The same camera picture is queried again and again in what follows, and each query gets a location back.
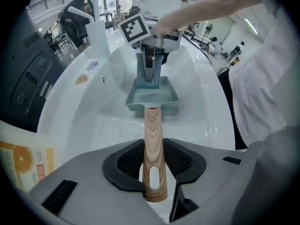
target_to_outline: black panel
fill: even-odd
[[[199,208],[192,200],[185,198],[180,186],[176,186],[170,223]]]
[[[42,204],[43,207],[54,215],[58,215],[76,186],[77,182],[62,181]]]
[[[206,161],[200,154],[165,138],[163,140],[165,162],[178,185],[195,182],[206,169]]]
[[[143,183],[139,182],[140,167],[144,157],[144,140],[108,156],[102,164],[104,176],[120,190],[145,193]]]
[[[226,162],[229,162],[229,163],[237,164],[237,165],[239,165],[242,161],[241,159],[234,158],[234,157],[225,157],[225,158],[223,158],[223,160]]]
[[[36,41],[40,39],[40,36],[37,32],[30,35],[27,39],[24,40],[23,44],[26,48],[29,48],[31,45],[33,45]]]

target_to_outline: chair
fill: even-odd
[[[52,49],[52,51],[55,53],[57,50],[60,51],[60,47],[59,45],[55,42],[55,40],[53,39],[53,35],[52,33],[45,33],[44,34],[44,39],[46,40],[46,42],[48,43],[48,45],[50,46],[50,48]]]

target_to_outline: black cable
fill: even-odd
[[[217,72],[217,76],[220,75],[221,73],[227,71],[228,69],[229,69],[229,67],[221,68],[220,71]]]

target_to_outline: gray plastic housing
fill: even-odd
[[[201,154],[207,162],[196,182],[181,185],[184,196],[199,208],[174,221],[174,225],[253,224],[290,186],[300,168],[299,127],[276,132],[264,142],[251,144],[246,152],[172,141]],[[132,143],[71,159],[34,187],[29,196],[23,195],[26,203],[48,224],[164,224],[142,193],[121,191],[102,173],[103,161]],[[223,160],[225,157],[241,162],[230,163]],[[78,185],[56,217],[39,204],[63,180]]]
[[[1,54],[0,119],[36,132],[48,90],[65,68],[26,7],[11,28]]]

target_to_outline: brush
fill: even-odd
[[[155,56],[155,67],[153,79],[148,82],[145,78],[145,67],[143,62],[143,54],[137,53],[137,81],[136,88],[138,89],[159,89],[159,79],[160,79],[160,70],[161,65],[163,64],[164,55],[156,55]]]

